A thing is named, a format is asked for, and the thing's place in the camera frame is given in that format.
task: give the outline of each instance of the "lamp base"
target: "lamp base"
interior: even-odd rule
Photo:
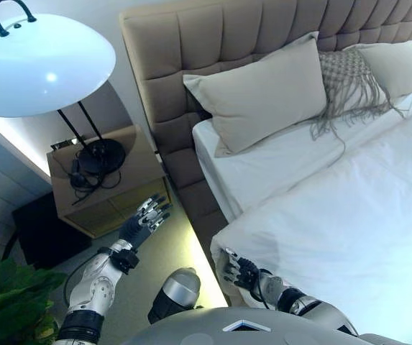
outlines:
[[[126,159],[123,146],[116,140],[102,139],[88,144],[90,151],[82,149],[78,155],[80,167],[89,174],[106,175],[118,170]]]

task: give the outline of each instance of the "robotic arm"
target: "robotic arm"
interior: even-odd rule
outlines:
[[[259,270],[253,262],[230,248],[225,252],[229,256],[229,264],[224,268],[224,279],[250,291],[250,295],[263,302],[266,308],[269,309],[269,304],[277,311],[303,316],[317,324],[358,336],[348,318],[333,305],[302,293],[270,271]]]
[[[67,316],[54,345],[97,344],[107,310],[114,301],[116,284],[122,274],[137,266],[138,247],[169,217],[170,204],[153,195],[129,218],[119,231],[119,239],[109,248],[100,248],[73,288]]]

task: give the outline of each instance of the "upholstered headboard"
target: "upholstered headboard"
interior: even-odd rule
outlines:
[[[412,40],[412,0],[185,0],[120,19],[157,148],[206,253],[226,220],[196,158],[191,130],[202,113],[182,75],[243,66],[317,30],[320,50]]]

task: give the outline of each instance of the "lamp stand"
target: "lamp stand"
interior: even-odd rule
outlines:
[[[78,133],[78,131],[76,131],[75,127],[71,124],[70,120],[68,120],[63,111],[59,109],[57,112],[74,133],[76,139],[78,139],[81,145],[83,145],[83,149],[77,156],[80,167],[92,175],[106,175],[118,170],[126,159],[126,152],[124,151],[123,146],[116,140],[102,138],[96,125],[92,121],[87,110],[84,108],[84,105],[80,101],[78,102],[78,105],[99,140],[86,144],[82,136]]]

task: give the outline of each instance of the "pillow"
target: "pillow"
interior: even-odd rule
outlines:
[[[391,98],[412,93],[412,41],[355,45]]]
[[[183,76],[188,90],[212,114],[224,146],[219,144],[216,156],[240,152],[325,109],[316,40],[299,42],[227,72]]]
[[[311,127],[314,138],[331,129],[331,120],[343,116],[347,121],[383,114],[390,109],[388,97],[357,49],[319,52],[326,89],[326,111]]]

